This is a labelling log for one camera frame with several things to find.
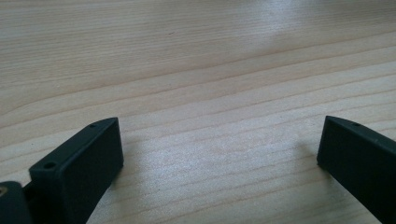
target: small hole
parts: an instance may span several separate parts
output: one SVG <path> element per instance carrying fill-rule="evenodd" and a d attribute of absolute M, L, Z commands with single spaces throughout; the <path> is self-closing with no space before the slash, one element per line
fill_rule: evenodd
<path fill-rule="evenodd" d="M 4 187 L 4 186 L 0 186 L 0 197 L 5 195 L 8 191 L 8 188 Z"/>
<path fill-rule="evenodd" d="M 47 162 L 47 163 L 44 165 L 44 169 L 52 169 L 52 168 L 55 167 L 55 166 L 56 166 L 56 163 L 53 162 L 53 161 L 50 161 L 50 162 Z"/>

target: wooden table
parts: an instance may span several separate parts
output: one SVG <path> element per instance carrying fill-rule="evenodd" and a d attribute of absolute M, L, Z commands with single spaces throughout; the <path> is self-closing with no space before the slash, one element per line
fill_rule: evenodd
<path fill-rule="evenodd" d="M 395 1 L 0 3 L 0 181 L 120 118 L 89 223 L 376 223 L 316 156 L 326 115 L 396 139 Z"/>

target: black plastic bracket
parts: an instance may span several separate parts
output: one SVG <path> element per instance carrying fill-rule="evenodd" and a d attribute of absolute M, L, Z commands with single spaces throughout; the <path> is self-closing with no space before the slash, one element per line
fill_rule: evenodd
<path fill-rule="evenodd" d="M 34 164 L 24 188 L 0 183 L 0 222 L 86 223 L 122 166 L 118 119 L 92 123 Z"/>
<path fill-rule="evenodd" d="M 396 223 L 396 142 L 359 123 L 326 117 L 318 165 L 379 221 Z"/>

